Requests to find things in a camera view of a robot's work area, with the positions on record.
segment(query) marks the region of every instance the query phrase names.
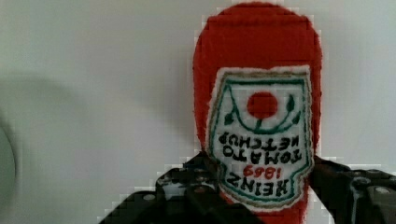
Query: green leaf illustration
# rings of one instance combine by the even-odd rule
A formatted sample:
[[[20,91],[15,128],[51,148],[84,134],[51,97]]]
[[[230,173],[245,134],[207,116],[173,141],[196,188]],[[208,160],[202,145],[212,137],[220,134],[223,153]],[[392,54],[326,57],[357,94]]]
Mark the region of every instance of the green leaf illustration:
[[[301,116],[301,111],[298,112],[296,117],[294,117],[294,119],[291,122],[293,122],[293,124],[298,124],[298,122],[300,121],[300,116]]]
[[[233,112],[230,114],[226,115],[224,118],[224,125],[230,125],[233,123]]]
[[[291,112],[294,109],[294,98],[292,95],[289,95],[288,104],[286,105],[286,109]]]
[[[262,119],[259,119],[259,120],[257,120],[256,129],[255,130],[259,130],[261,126],[262,126]]]

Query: white label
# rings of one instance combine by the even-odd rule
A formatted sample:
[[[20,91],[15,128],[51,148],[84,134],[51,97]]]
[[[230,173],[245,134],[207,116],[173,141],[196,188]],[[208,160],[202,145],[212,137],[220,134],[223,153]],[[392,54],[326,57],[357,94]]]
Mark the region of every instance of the white label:
[[[220,74],[207,147],[220,163],[220,187],[229,197],[269,210],[302,197],[313,164],[309,83],[307,71]]]

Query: white wall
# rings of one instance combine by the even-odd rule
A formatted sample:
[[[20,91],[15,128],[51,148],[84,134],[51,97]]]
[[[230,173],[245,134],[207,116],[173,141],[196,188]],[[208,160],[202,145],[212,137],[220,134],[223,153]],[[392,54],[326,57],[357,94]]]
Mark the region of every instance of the white wall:
[[[279,3],[321,30],[321,155],[396,172],[396,2]],[[0,0],[0,124],[17,157],[0,223],[97,223],[192,157],[194,38],[231,4]],[[308,223],[326,216],[310,205]]]

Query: gray background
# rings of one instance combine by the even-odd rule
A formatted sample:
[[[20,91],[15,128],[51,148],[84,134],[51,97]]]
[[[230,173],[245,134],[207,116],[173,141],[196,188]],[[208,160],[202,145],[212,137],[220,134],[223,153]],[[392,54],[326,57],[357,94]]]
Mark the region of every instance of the gray background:
[[[0,0],[0,121],[17,163],[0,223],[97,223],[192,157],[194,41],[232,3]],[[321,33],[319,153],[395,174],[395,1],[278,3]],[[308,223],[329,223],[314,200]]]

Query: red yarn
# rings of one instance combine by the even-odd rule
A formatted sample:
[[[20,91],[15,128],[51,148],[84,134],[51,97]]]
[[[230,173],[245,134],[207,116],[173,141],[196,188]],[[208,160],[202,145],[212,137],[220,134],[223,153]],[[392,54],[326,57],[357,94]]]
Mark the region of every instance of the red yarn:
[[[277,112],[277,100],[269,91],[254,93],[247,101],[247,111],[256,119],[270,118]]]
[[[320,122],[321,48],[318,34],[305,16],[268,3],[239,4],[207,20],[193,57],[194,107],[198,138],[205,149],[206,120],[216,75],[222,67],[270,69],[276,66],[310,66],[312,85],[312,141],[318,145]],[[292,208],[260,213],[266,223],[302,223],[304,197]]]

